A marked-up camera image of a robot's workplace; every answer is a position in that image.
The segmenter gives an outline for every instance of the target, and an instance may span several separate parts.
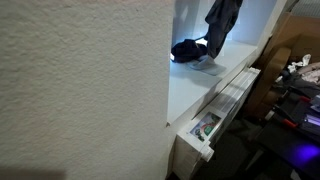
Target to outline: white surface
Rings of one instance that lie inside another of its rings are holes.
[[[1,174],[165,179],[172,9],[167,0],[0,1]]]
[[[223,78],[255,51],[256,47],[235,41],[226,41],[215,59],[226,70],[217,76],[190,69],[186,64],[170,63],[168,122],[171,124],[204,97]]]
[[[173,14],[172,46],[184,39],[198,39],[208,31],[205,22],[215,0],[176,0]]]
[[[210,148],[210,143],[208,145],[204,146],[201,150],[201,158],[205,160],[206,162],[209,162],[214,154],[214,150]]]

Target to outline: purple light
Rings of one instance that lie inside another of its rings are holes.
[[[320,122],[318,122],[318,121],[314,121],[314,120],[309,119],[308,122],[311,123],[311,124],[320,126]]]
[[[312,144],[301,144],[294,149],[292,156],[296,163],[302,165],[320,156],[320,148]]]

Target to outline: dark cloth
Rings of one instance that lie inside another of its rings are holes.
[[[283,82],[283,85],[285,89],[288,89],[289,86],[293,86],[302,91],[310,98],[313,98],[316,95],[320,94],[319,86],[317,86],[315,83],[303,80],[301,78],[301,75],[296,72],[292,73],[290,78]]]
[[[197,44],[195,40],[185,39],[176,44],[171,49],[171,53],[174,56],[173,62],[185,63],[207,54],[207,47],[203,44]]]
[[[215,59],[220,53],[227,34],[237,21],[243,0],[216,0],[205,20],[209,29],[204,39],[208,41],[208,55]]]

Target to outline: floor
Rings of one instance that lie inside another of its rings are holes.
[[[237,180],[255,155],[258,147],[252,143],[260,125],[235,119],[221,136],[215,155],[202,165],[193,180]],[[290,180],[292,169],[280,160],[264,170],[255,180]],[[179,180],[173,173],[168,180]]]

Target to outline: small object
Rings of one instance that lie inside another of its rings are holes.
[[[221,120],[221,117],[208,112],[196,126],[190,131],[192,135],[197,137],[200,141],[204,141],[206,137],[216,127],[217,123]]]
[[[290,121],[293,121],[293,117],[291,117],[291,115],[288,114],[287,111],[283,110],[278,105],[273,106],[272,110],[280,116],[286,118],[287,120],[289,119]]]
[[[207,47],[203,44],[197,44],[195,40],[185,39],[183,42],[176,44],[171,49],[172,62],[185,63],[198,59],[206,55]]]
[[[320,136],[320,119],[307,114],[304,122],[301,124],[301,129]]]
[[[282,76],[279,76],[277,79],[276,79],[276,83],[280,82],[282,80]]]
[[[310,59],[311,59],[311,54],[306,54],[306,55],[304,55],[303,58],[302,58],[302,63],[303,63],[302,66],[308,65]]]
[[[291,63],[293,66],[302,66],[303,65],[303,63],[300,61],[300,62],[292,62]]]
[[[296,72],[296,67],[293,66],[293,65],[289,65],[289,66],[288,66],[288,69],[289,69],[289,72],[290,72],[290,73]]]
[[[288,119],[284,119],[282,122],[283,122],[285,125],[287,125],[287,126],[289,126],[289,127],[291,127],[291,128],[296,128],[296,127],[298,126],[298,124],[296,124],[296,123],[294,123],[294,122],[292,122],[292,121],[290,121],[290,120],[288,120]]]
[[[192,61],[188,63],[188,66],[194,70],[209,69],[212,68],[214,65],[215,63],[213,59],[208,55],[201,56],[197,59],[197,61]]]
[[[205,146],[201,150],[201,158],[206,162],[209,162],[214,154],[214,150],[210,148],[210,146]]]
[[[291,174],[290,174],[290,178],[293,180],[301,180],[299,174],[293,169]]]
[[[271,111],[269,111],[269,113],[266,115],[265,119],[266,119],[267,121],[269,121],[273,115],[274,115],[274,111],[271,110]]]
[[[307,98],[305,96],[300,96],[300,100],[304,101],[304,102],[307,102],[307,103],[311,101],[311,99],[309,99],[309,98]]]
[[[311,106],[311,109],[320,113],[320,106],[319,105],[313,105],[313,106]]]
[[[280,73],[280,76],[282,76],[282,80],[285,81],[285,80],[289,79],[291,74],[289,73],[288,70],[282,70]]]
[[[316,95],[310,103],[312,105],[320,105],[320,95]]]

